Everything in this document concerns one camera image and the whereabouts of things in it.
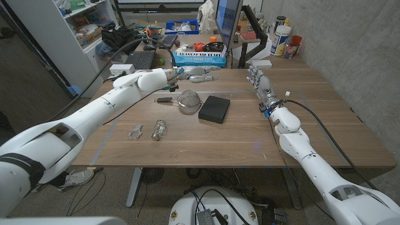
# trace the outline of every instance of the table leg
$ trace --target table leg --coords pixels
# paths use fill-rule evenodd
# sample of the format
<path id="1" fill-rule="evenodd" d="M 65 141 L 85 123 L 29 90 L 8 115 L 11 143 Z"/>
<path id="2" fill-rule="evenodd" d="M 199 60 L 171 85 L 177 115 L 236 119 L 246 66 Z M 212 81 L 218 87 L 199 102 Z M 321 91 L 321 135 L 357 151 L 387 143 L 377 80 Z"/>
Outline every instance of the table leg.
<path id="1" fill-rule="evenodd" d="M 289 172 L 289 169 L 284 168 L 282 169 L 283 176 L 286 181 L 287 188 L 289 189 L 289 194 L 292 199 L 293 203 L 293 208 L 294 209 L 301 209 L 301 202 L 300 202 L 300 197 L 299 197 L 299 192 L 296 187 L 296 183 L 294 182 L 294 179 L 292 175 Z"/>
<path id="2" fill-rule="evenodd" d="M 133 171 L 133 177 L 131 182 L 131 187 L 129 188 L 129 193 L 126 199 L 126 207 L 130 208 L 133 206 L 135 201 L 136 193 L 138 192 L 140 177 L 142 175 L 142 168 L 135 168 Z"/>

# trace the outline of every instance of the sneaker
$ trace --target sneaker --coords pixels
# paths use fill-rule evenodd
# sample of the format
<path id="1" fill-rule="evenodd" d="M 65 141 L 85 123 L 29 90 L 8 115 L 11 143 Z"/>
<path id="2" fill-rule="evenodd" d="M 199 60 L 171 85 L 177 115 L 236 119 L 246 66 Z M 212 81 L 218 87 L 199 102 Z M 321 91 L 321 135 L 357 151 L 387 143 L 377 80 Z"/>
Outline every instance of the sneaker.
<path id="1" fill-rule="evenodd" d="M 73 173 L 74 171 L 75 170 L 71 171 L 69 175 L 66 176 L 65 184 L 57 188 L 59 192 L 65 192 L 75 186 L 86 184 L 92 179 L 94 175 L 94 171 L 92 169 Z"/>

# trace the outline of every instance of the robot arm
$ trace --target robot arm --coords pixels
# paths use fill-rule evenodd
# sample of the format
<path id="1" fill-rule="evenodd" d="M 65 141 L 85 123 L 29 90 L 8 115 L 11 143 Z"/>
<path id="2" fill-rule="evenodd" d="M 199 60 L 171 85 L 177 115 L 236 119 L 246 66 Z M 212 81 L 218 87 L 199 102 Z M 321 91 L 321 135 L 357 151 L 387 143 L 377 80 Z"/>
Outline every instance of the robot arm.
<path id="1" fill-rule="evenodd" d="M 31 127 L 0 147 L 0 218 L 8 215 L 37 183 L 47 183 L 65 171 L 89 136 L 116 112 L 142 98 L 141 91 L 178 88 L 178 80 L 209 79 L 202 74 L 219 67 L 175 67 L 138 71 L 118 78 L 114 89 L 72 115 Z"/>
<path id="2" fill-rule="evenodd" d="M 303 167 L 338 224 L 399 224 L 400 207 L 385 194 L 343 179 L 310 145 L 300 120 L 276 98 L 269 79 L 250 67 L 260 110 L 278 123 L 275 131 L 282 149 Z"/>

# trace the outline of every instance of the white power adapter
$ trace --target white power adapter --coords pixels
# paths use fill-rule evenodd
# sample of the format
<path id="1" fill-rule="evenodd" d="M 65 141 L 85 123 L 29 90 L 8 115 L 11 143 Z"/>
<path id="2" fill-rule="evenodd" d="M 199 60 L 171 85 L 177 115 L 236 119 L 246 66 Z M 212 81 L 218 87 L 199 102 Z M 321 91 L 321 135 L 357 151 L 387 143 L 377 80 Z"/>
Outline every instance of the white power adapter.
<path id="1" fill-rule="evenodd" d="M 253 60 L 251 65 L 257 66 L 259 69 L 271 69 L 273 66 L 270 60 Z"/>
<path id="2" fill-rule="evenodd" d="M 121 75 L 123 72 L 132 74 L 135 67 L 132 64 L 114 64 L 110 67 L 111 74 L 114 76 Z"/>

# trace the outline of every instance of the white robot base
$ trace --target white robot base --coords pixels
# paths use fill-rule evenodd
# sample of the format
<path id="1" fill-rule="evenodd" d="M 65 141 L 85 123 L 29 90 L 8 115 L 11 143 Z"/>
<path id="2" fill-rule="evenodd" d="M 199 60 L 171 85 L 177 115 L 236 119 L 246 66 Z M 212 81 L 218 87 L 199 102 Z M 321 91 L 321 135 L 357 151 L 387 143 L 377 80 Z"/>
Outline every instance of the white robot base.
<path id="1" fill-rule="evenodd" d="M 198 198 L 189 192 L 185 194 L 180 200 L 178 200 L 171 209 L 169 215 L 169 225 L 189 225 L 194 224 L 195 210 L 198 205 L 199 198 L 207 192 L 199 202 L 197 212 L 204 211 L 204 208 L 210 211 L 217 211 L 226 219 L 228 224 L 243 224 L 241 218 L 234 212 L 232 207 L 225 201 L 225 199 L 216 191 L 222 193 L 226 199 L 235 207 L 238 213 L 246 220 L 247 223 L 256 225 L 258 224 L 258 218 L 256 212 L 251 203 L 242 197 L 240 194 L 233 192 L 225 187 L 208 186 L 200 187 L 194 190 L 194 193 Z M 220 224 L 217 217 L 212 217 L 213 223 L 204 224 Z M 196 225 L 202 225 L 197 219 Z"/>

